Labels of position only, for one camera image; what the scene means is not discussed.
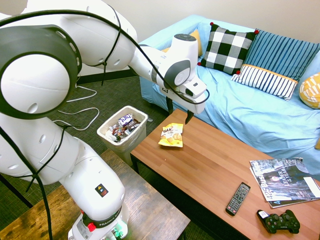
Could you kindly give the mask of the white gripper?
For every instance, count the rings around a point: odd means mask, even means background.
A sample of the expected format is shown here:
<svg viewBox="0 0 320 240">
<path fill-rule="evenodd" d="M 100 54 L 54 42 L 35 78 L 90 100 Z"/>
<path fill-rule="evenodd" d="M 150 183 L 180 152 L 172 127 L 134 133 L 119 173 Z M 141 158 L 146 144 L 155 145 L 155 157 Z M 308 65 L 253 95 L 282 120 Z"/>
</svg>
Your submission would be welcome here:
<svg viewBox="0 0 320 240">
<path fill-rule="evenodd" d="M 194 114 L 200 114 L 205 109 L 206 90 L 207 85 L 205 83 L 184 83 L 177 87 L 175 91 L 163 87 L 160 88 L 160 91 L 166 96 L 167 110 L 170 115 L 174 111 L 173 101 L 188 110 L 185 119 L 186 125 Z"/>
</svg>

